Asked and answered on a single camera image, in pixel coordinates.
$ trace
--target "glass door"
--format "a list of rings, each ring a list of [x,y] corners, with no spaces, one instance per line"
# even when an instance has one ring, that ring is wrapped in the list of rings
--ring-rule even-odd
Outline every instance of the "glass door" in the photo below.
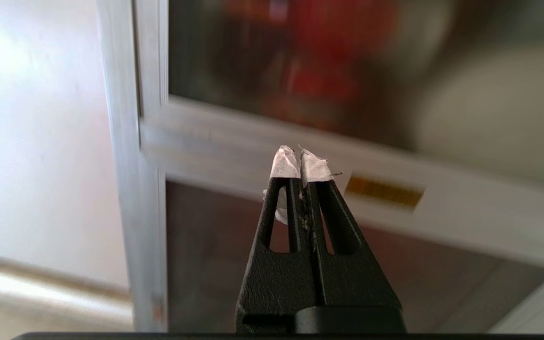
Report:
[[[544,0],[169,2],[169,94],[544,183]]]

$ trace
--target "yellow sticker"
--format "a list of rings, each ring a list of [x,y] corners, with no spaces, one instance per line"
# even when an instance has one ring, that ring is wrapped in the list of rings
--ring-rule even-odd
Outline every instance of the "yellow sticker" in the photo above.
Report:
[[[346,188],[346,195],[365,196],[415,210],[424,191],[425,189],[421,187],[407,187],[352,174]]]

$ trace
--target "glass panel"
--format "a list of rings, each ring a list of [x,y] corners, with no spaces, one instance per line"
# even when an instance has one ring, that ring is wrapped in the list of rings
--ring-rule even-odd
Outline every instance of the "glass panel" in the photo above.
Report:
[[[233,332],[262,203],[171,182],[167,188],[170,330]],[[276,252],[289,249],[282,227],[272,230]],[[483,333],[544,282],[542,267],[361,230],[412,333]]]
[[[170,2],[170,94],[544,182],[544,0]]]

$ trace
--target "floor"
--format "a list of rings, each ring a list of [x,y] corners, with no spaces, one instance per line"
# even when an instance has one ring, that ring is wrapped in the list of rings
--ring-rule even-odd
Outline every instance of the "floor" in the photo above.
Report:
[[[40,310],[0,299],[0,340],[10,340],[28,332],[126,332],[107,325],[80,321],[63,312]]]

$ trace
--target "white wall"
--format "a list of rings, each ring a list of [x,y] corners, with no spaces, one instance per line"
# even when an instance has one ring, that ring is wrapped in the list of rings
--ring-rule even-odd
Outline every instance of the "white wall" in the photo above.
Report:
[[[0,257],[128,287],[93,0],[0,0]]]

